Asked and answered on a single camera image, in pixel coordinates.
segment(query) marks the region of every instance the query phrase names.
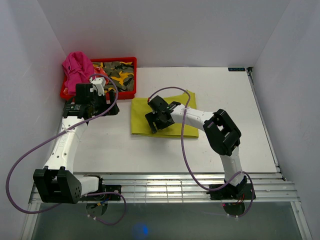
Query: gray wall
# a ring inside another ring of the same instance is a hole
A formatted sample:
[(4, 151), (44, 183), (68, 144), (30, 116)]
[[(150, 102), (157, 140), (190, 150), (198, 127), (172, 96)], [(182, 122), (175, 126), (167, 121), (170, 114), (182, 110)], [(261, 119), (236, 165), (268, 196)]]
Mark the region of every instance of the gray wall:
[[(5, 181), (26, 151), (58, 128), (65, 54), (36, 0), (0, 1), (0, 238), (19, 239), (26, 215), (9, 203)], [(31, 154), (12, 175), (14, 200), (28, 208), (33, 171), (41, 168), (50, 145)]]
[(253, 69), (280, 167), (293, 180), (320, 238), (320, 3), (292, 0)]
[(253, 66), (290, 0), (38, 0), (66, 53), (140, 67)]

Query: clothing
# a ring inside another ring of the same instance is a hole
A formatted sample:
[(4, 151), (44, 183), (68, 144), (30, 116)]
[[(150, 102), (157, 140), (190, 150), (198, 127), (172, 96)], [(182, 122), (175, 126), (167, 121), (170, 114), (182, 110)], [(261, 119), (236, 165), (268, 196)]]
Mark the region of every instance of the clothing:
[(64, 86), (69, 95), (75, 95), (76, 84), (89, 83), (89, 76), (95, 73), (92, 62), (82, 51), (71, 52), (62, 66), (67, 77)]
[[(191, 96), (189, 107), (196, 109), (196, 95), (195, 93), (188, 91)], [(173, 101), (186, 104), (188, 100), (188, 95), (183, 93), (178, 96), (165, 97), (164, 100), (170, 104)], [(131, 134), (145, 135), (150, 137), (159, 138), (180, 138), (181, 136), (181, 123), (174, 123), (165, 129), (158, 130), (156, 133), (151, 132), (151, 128), (148, 121), (145, 118), (147, 113), (150, 113), (152, 109), (147, 104), (147, 98), (135, 97), (132, 99), (131, 103)], [(183, 136), (185, 138), (198, 138), (199, 131), (197, 128), (185, 125)]]
[[(134, 66), (132, 62), (112, 61), (93, 62), (95, 73), (106, 74), (118, 88), (119, 92), (131, 92), (134, 90)], [(104, 86), (105, 92), (114, 89), (111, 83)]]

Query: cable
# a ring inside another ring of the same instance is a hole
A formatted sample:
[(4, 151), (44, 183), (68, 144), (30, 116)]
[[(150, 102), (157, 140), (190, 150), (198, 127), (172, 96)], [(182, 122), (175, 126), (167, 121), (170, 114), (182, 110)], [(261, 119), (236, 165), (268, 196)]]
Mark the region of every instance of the cable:
[(99, 222), (103, 223), (104, 225), (113, 226), (113, 225), (116, 225), (117, 223), (119, 223), (119, 222), (124, 218), (124, 216), (126, 215), (127, 202), (126, 202), (125, 197), (124, 197), (122, 194), (120, 194), (120, 193), (118, 193), (118, 192), (114, 192), (114, 191), (106, 191), (106, 192), (98, 192), (98, 193), (89, 193), (89, 194), (87, 194), (87, 196), (98, 196), (98, 195), (106, 195), (106, 194), (118, 195), (118, 196), (120, 196), (120, 197), (123, 199), (123, 202), (124, 202), (124, 210), (123, 210), (123, 214), (121, 215), (121, 217), (120, 217), (117, 221), (110, 223), (110, 222), (106, 222), (106, 221), (104, 221), (104, 220), (102, 220), (102, 219), (100, 219), (100, 218), (98, 218), (98, 217), (92, 216), (92, 215), (90, 215), (90, 214), (89, 214), (88, 216), (92, 217), (94, 220), (98, 220)]
[(23, 154), (23, 155), (13, 164), (13, 166), (11, 167), (11, 169), (10, 169), (10, 171), (9, 171), (7, 177), (6, 177), (6, 181), (5, 181), (5, 193), (6, 193), (7, 197), (8, 197), (8, 199), (9, 199), (10, 203), (12, 204), (12, 206), (14, 206), (18, 211), (20, 211), (20, 212), (22, 212), (22, 213), (25, 213), (25, 214), (40, 214), (40, 213), (44, 213), (44, 212), (46, 212), (46, 211), (49, 211), (49, 210), (51, 210), (51, 209), (53, 209), (53, 208), (55, 208), (55, 207), (57, 207), (57, 206), (59, 206), (59, 205), (61, 204), (61, 203), (58, 203), (58, 204), (55, 204), (55, 205), (53, 205), (53, 206), (51, 206), (51, 207), (49, 207), (49, 208), (46, 208), (46, 209), (43, 209), (43, 210), (38, 210), (38, 211), (28, 211), (28, 210), (22, 209), (21, 207), (19, 207), (19, 206), (16, 204), (16, 202), (13, 200), (13, 198), (12, 198), (12, 196), (11, 196), (11, 194), (10, 194), (10, 188), (9, 188), (10, 178), (11, 178), (11, 175), (12, 175), (12, 173), (14, 172), (16, 166), (22, 161), (22, 159), (24, 159), (24, 158), (25, 158), (26, 156), (28, 156), (30, 153), (34, 152), (34, 151), (37, 150), (38, 148), (41, 148), (43, 145), (51, 142), (52, 140), (54, 140), (54, 139), (62, 136), (62, 135), (65, 134), (68, 130), (70, 131), (70, 130), (72, 130), (73, 128), (75, 128), (75, 127), (77, 127), (77, 126), (79, 126), (79, 125), (81, 125), (81, 124), (88, 123), (88, 122), (91, 121), (91, 120), (97, 119), (97, 118), (105, 115), (107, 112), (110, 111), (110, 109), (112, 109), (112, 108), (114, 107), (114, 105), (116, 104), (116, 102), (117, 102), (117, 100), (118, 100), (118, 94), (119, 94), (116, 84), (115, 84), (114, 81), (111, 80), (108, 76), (102, 75), (102, 74), (100, 74), (100, 73), (92, 74), (91, 76), (89, 76), (89, 79), (90, 79), (91, 77), (94, 77), (94, 76), (104, 77), (104, 78), (106, 78), (107, 80), (111, 81), (112, 85), (115, 87), (115, 99), (114, 99), (114, 102), (111, 104), (111, 106), (110, 106), (107, 110), (105, 110), (104, 112), (100, 113), (99, 115), (94, 116), (94, 117), (91, 117), (91, 118), (88, 118), (87, 120), (83, 120), (83, 121), (81, 121), (81, 122), (78, 122), (78, 123), (72, 125), (71, 127), (66, 128), (65, 131), (62, 131), (62, 132), (58, 133), (57, 135), (49, 138), (48, 140), (44, 141), (43, 143), (40, 143), (39, 145), (37, 145), (37, 146), (35, 146), (34, 148), (30, 149), (30, 150), (27, 151), (25, 154)]
[(150, 99), (155, 95), (157, 94), (158, 92), (162, 91), (162, 90), (166, 90), (166, 89), (178, 89), (178, 90), (181, 90), (183, 92), (185, 92), (187, 95), (188, 95), (188, 100), (186, 101), (186, 104), (185, 104), (185, 109), (183, 111), (183, 117), (182, 117), (182, 126), (181, 126), (181, 149), (182, 149), (182, 155), (183, 155), (183, 159), (184, 159), (184, 163), (186, 165), (186, 168), (188, 169), (188, 172), (189, 174), (191, 175), (192, 179), (196, 182), (196, 184), (199, 185), (199, 187), (203, 188), (204, 190), (207, 190), (209, 192), (216, 192), (216, 191), (219, 191), (221, 189), (223, 189), (224, 187), (226, 187), (236, 176), (238, 176), (239, 174), (245, 174), (250, 183), (251, 183), (251, 186), (252, 186), (252, 197), (251, 197), (251, 201), (250, 201), (250, 204), (248, 206), (248, 208), (244, 211), (243, 214), (241, 215), (237, 215), (237, 216), (234, 216), (234, 215), (230, 215), (232, 217), (235, 217), (235, 218), (238, 218), (238, 217), (242, 217), (244, 216), (245, 214), (247, 214), (247, 212), (250, 210), (251, 206), (252, 206), (252, 203), (254, 201), (254, 197), (255, 197), (255, 189), (254, 189), (254, 184), (253, 184), (253, 181), (251, 179), (251, 177), (249, 176), (248, 173), (246, 173), (245, 171), (238, 171), (236, 172), (228, 181), (225, 182), (225, 184), (217, 187), (217, 188), (208, 188), (208, 187), (205, 187), (204, 185), (202, 185), (198, 180), (197, 178), (195, 177), (194, 173), (192, 172), (189, 164), (188, 164), (188, 161), (187, 161), (187, 156), (186, 156), (186, 151), (185, 151), (185, 144), (184, 144), (184, 130), (185, 130), (185, 122), (186, 122), (186, 114), (187, 114), (187, 107), (188, 107), (188, 104), (191, 100), (191, 96), (189, 94), (188, 91), (186, 91), (185, 89), (183, 88), (180, 88), (180, 87), (177, 87), (177, 86), (168, 86), (168, 87), (163, 87), (163, 88), (160, 88), (159, 90), (155, 91), (147, 100), (147, 102), (150, 101)]

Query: white table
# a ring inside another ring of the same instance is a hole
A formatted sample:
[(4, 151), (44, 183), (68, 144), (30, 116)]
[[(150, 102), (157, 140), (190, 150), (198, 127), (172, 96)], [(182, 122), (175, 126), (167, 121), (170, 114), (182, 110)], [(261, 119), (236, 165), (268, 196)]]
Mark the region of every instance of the white table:
[[(138, 68), (136, 97), (149, 97), (159, 88), (177, 86), (196, 94), (197, 108), (225, 109), (242, 133), (239, 155), (244, 171), (275, 173), (276, 167), (246, 72), (226, 67)], [(162, 97), (179, 95), (165, 90)], [(86, 173), (187, 173), (180, 139), (131, 135), (131, 100), (119, 100), (116, 116), (89, 123), (74, 160), (75, 172)], [(195, 173), (222, 173), (218, 154), (204, 132), (186, 139), (185, 150)]]

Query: black label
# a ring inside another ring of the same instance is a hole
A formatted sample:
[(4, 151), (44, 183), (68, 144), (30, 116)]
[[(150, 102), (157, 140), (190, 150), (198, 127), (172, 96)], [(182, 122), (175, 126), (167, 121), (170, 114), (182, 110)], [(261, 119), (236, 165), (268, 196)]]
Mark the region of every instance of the black label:
[(228, 67), (229, 72), (245, 72), (244, 67)]

